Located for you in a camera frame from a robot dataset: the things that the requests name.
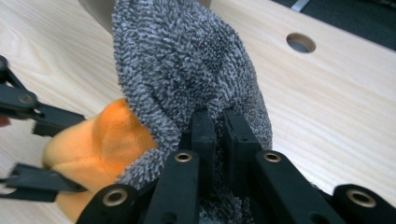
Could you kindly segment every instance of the gray knit sock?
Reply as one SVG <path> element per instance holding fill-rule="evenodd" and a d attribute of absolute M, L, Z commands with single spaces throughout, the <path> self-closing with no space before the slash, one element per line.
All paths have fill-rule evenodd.
<path fill-rule="evenodd" d="M 254 67 L 236 32 L 193 0 L 118 0 L 113 14 L 117 70 L 125 98 L 159 145 L 127 167 L 118 182 L 141 188 L 159 177 L 167 156 L 206 107 L 218 137 L 225 109 L 243 114 L 263 149 L 270 120 Z M 201 223 L 248 223 L 246 200 L 225 188 L 222 149 L 215 192 L 201 200 Z"/>

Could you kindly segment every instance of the wooden table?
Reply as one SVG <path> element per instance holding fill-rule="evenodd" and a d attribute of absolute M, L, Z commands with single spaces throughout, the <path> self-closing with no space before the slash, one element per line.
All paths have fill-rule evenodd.
<path fill-rule="evenodd" d="M 264 0 L 213 0 L 242 37 L 274 130 L 274 150 L 325 191 L 353 183 L 396 205 L 396 53 Z M 299 33 L 316 44 L 301 53 Z M 111 35 L 77 0 L 0 1 L 0 54 L 43 103 L 87 118 L 122 96 Z M 40 165 L 33 122 L 0 129 L 0 176 Z M 54 204 L 1 200 L 2 223 L 68 223 Z"/>

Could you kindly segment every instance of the orange object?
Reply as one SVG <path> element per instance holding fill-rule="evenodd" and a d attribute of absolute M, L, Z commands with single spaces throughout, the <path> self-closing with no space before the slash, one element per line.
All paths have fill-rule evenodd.
<path fill-rule="evenodd" d="M 44 166 L 88 190 L 59 194 L 57 204 L 76 222 L 97 191 L 113 184 L 126 166 L 155 147 L 124 99 L 110 104 L 98 117 L 58 133 L 45 149 Z"/>
<path fill-rule="evenodd" d="M 11 122 L 9 122 L 9 119 L 6 117 L 0 117 L 0 128 L 8 126 Z"/>

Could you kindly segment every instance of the screw hole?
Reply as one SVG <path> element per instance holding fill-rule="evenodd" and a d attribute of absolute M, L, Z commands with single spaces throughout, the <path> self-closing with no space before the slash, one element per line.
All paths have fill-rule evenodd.
<path fill-rule="evenodd" d="M 25 93 L 20 94 L 18 96 L 18 100 L 24 105 L 30 105 L 35 101 L 35 99 L 31 95 Z"/>
<path fill-rule="evenodd" d="M 123 203 L 128 197 L 125 189 L 112 189 L 103 198 L 103 204 L 108 207 L 117 206 Z"/>
<path fill-rule="evenodd" d="M 190 161 L 191 159 L 192 159 L 191 154 L 189 154 L 189 153 L 184 153 L 184 152 L 178 153 L 178 154 L 175 156 L 175 160 L 176 160 L 176 161 L 179 161 L 179 162 L 187 162 L 187 161 Z"/>
<path fill-rule="evenodd" d="M 375 207 L 376 202 L 375 199 L 368 195 L 367 193 L 357 190 L 357 189 L 349 189 L 346 192 L 346 196 L 349 198 L 350 201 L 356 203 L 363 207 Z"/>
<path fill-rule="evenodd" d="M 276 155 L 275 153 L 272 153 L 272 152 L 265 153 L 264 158 L 267 161 L 271 161 L 271 162 L 279 162 L 282 160 L 278 155 Z"/>

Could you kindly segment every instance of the round hole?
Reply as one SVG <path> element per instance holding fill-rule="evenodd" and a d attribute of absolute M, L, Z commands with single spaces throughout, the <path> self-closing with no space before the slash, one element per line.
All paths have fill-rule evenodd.
<path fill-rule="evenodd" d="M 173 213 L 165 213 L 161 216 L 161 223 L 162 224 L 173 224 L 176 223 L 177 216 Z"/>
<path fill-rule="evenodd" d="M 175 160 L 176 160 L 176 161 L 179 161 L 179 162 L 187 162 L 187 161 L 190 161 L 191 159 L 192 159 L 191 154 L 189 154 L 189 153 L 184 153 L 184 152 L 178 153 L 178 154 L 175 156 Z"/>
<path fill-rule="evenodd" d="M 103 204 L 112 207 L 123 203 L 128 197 L 125 189 L 112 189 L 103 198 Z"/>
<path fill-rule="evenodd" d="M 328 224 L 329 220 L 321 214 L 313 213 L 310 216 L 311 220 L 316 224 Z"/>
<path fill-rule="evenodd" d="M 357 189 L 349 189 L 346 192 L 346 196 L 350 201 L 363 206 L 363 207 L 375 207 L 376 202 L 375 199 L 368 195 L 367 193 L 357 190 Z"/>
<path fill-rule="evenodd" d="M 317 48 L 315 42 L 306 35 L 293 33 L 286 37 L 289 46 L 301 53 L 311 53 Z"/>
<path fill-rule="evenodd" d="M 264 158 L 271 162 L 279 162 L 282 160 L 278 155 L 272 152 L 265 153 Z"/>

